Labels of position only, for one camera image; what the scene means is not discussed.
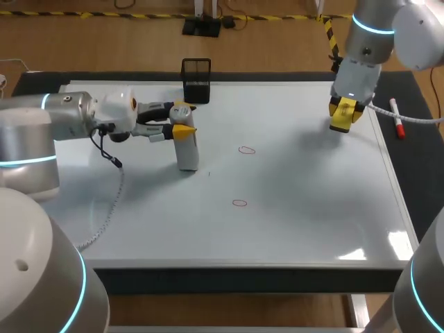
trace red circle drawing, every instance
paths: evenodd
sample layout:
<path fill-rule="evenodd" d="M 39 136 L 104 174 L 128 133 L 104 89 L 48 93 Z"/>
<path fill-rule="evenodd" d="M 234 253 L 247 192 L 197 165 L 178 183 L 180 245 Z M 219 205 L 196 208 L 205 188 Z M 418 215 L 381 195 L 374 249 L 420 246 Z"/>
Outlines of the red circle drawing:
<path fill-rule="evenodd" d="M 253 148 L 247 146 L 239 147 L 239 152 L 246 155 L 256 154 L 256 151 Z"/>
<path fill-rule="evenodd" d="M 237 207 L 245 207 L 247 206 L 247 202 L 245 200 L 233 200 L 233 205 Z"/>

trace yellow black caution tape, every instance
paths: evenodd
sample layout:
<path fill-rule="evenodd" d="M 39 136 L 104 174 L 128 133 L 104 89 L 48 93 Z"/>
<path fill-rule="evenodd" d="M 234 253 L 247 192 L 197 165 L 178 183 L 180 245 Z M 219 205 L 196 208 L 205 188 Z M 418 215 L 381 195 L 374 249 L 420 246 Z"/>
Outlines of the yellow black caution tape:
<path fill-rule="evenodd" d="M 0 11 L 0 16 L 74 16 L 87 19 L 88 17 L 123 17 L 126 19 L 186 19 L 193 17 L 188 14 L 128 14 L 120 12 L 32 12 L 32 11 Z M 225 16 L 232 17 L 237 20 L 246 20 L 245 15 Z M 323 15 L 324 18 L 330 19 L 349 19 L 351 15 Z M 311 15 L 249 15 L 248 20 L 251 21 L 283 21 L 292 19 L 317 19 Z"/>
<path fill-rule="evenodd" d="M 326 17 L 326 16 L 319 16 L 316 18 L 316 21 L 320 21 L 324 23 L 325 32 L 327 33 L 328 42 L 330 44 L 330 48 L 332 50 L 333 58 L 337 59 L 341 57 L 339 53 L 339 47 L 338 43 L 336 41 L 336 38 L 333 34 L 333 27 L 332 27 L 332 17 Z"/>

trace black stand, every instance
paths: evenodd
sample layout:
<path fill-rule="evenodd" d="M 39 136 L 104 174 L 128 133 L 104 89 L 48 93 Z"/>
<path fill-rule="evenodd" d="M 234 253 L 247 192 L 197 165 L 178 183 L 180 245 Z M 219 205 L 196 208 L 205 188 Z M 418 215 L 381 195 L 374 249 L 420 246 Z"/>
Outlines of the black stand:
<path fill-rule="evenodd" d="M 221 20 L 209 16 L 190 17 L 185 20 L 182 34 L 202 37 L 219 37 Z"/>

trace black cable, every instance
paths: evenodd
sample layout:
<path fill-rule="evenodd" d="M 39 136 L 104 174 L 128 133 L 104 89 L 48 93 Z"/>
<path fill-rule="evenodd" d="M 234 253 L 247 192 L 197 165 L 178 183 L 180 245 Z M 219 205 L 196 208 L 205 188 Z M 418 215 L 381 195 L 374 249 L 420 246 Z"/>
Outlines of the black cable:
<path fill-rule="evenodd" d="M 219 2 L 218 2 L 218 1 L 217 1 L 217 9 L 219 9 L 219 10 L 221 11 L 221 14 L 217 17 L 218 19 L 220 19 L 220 18 L 223 17 L 223 9 L 222 9 L 222 6 L 219 5 Z"/>
<path fill-rule="evenodd" d="M 242 15 L 245 16 L 245 24 L 244 24 L 244 26 L 242 28 L 240 28 L 240 29 L 233 28 L 233 30 L 241 31 L 241 30 L 245 29 L 247 27 L 247 25 L 248 25 L 248 15 L 247 15 L 247 13 L 244 12 L 243 10 L 240 10 L 240 9 L 233 9 L 233 8 L 231 8 L 230 5 L 228 4 L 227 0 L 223 0 L 223 3 L 232 12 L 240 12 Z"/>
<path fill-rule="evenodd" d="M 441 103 L 439 102 L 438 92 L 436 92 L 435 84 L 433 82 L 433 70 L 435 70 L 435 67 L 430 71 L 430 84 L 432 85 L 433 93 L 435 93 L 436 102 L 438 103 L 438 118 L 441 118 Z"/>
<path fill-rule="evenodd" d="M 119 9 L 119 10 L 122 10 L 122 9 L 130 9 L 130 8 L 134 7 L 135 4 L 136 4 L 136 0 L 133 0 L 133 2 L 132 2 L 130 5 L 127 5 L 127 6 L 119 6 L 119 5 L 117 4 L 117 0 L 114 0 L 114 7 L 115 7 L 116 9 Z"/>
<path fill-rule="evenodd" d="M 99 131 L 99 137 L 100 137 L 100 145 L 97 144 L 96 140 L 94 140 L 93 135 L 94 131 Z M 97 149 L 100 150 L 100 154 L 103 158 L 105 158 L 108 161 L 111 161 L 113 165 L 115 165 L 117 168 L 121 168 L 123 166 L 122 162 L 111 154 L 109 154 L 105 149 L 103 149 L 103 137 L 107 135 L 108 129 L 105 126 L 96 126 L 89 132 L 89 138 L 91 139 L 92 143 L 97 147 Z"/>

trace white cable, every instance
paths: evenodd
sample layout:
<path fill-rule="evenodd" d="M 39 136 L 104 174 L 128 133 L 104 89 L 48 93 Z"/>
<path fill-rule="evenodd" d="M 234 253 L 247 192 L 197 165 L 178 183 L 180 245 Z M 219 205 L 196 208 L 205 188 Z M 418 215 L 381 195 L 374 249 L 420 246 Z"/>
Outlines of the white cable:
<path fill-rule="evenodd" d="M 23 67 L 25 67 L 27 71 L 31 71 L 29 67 L 26 66 L 25 62 L 22 59 L 0 59 L 0 62 L 14 62 L 14 61 L 20 61 Z"/>
<path fill-rule="evenodd" d="M 97 230 L 97 232 L 91 238 L 89 238 L 87 241 L 84 241 L 81 244 L 76 244 L 76 248 L 77 250 L 79 250 L 79 252 L 82 252 L 84 249 L 91 246 L 97 239 L 99 239 L 99 237 L 106 231 L 106 228 L 109 226 L 112 215 L 114 215 L 116 206 L 119 203 L 120 196 L 123 191 L 123 184 L 125 181 L 125 173 L 123 172 L 123 167 L 119 168 L 119 173 L 120 173 L 119 189 L 117 190 L 116 198 L 114 199 L 110 211 L 106 216 L 105 222 L 103 222 L 102 226 L 99 228 L 99 230 Z"/>
<path fill-rule="evenodd" d="M 374 111 L 376 111 L 376 112 L 378 112 L 380 114 L 383 114 L 385 116 L 389 116 L 389 117 L 392 117 L 392 118 L 399 118 L 399 119 L 401 119 L 403 121 L 406 121 L 408 123 L 419 123 L 421 125 L 434 125 L 434 124 L 437 124 L 437 123 L 443 123 L 444 122 L 444 117 L 443 118 L 438 118 L 438 119 L 417 119 L 417 118 L 411 118 L 411 117 L 406 117 L 406 116 L 401 116 L 401 115 L 395 114 L 393 112 L 381 109 L 381 108 L 379 108 L 377 106 L 374 106 L 372 103 L 367 105 L 367 106 L 370 109 L 372 109 L 372 110 L 374 110 Z"/>

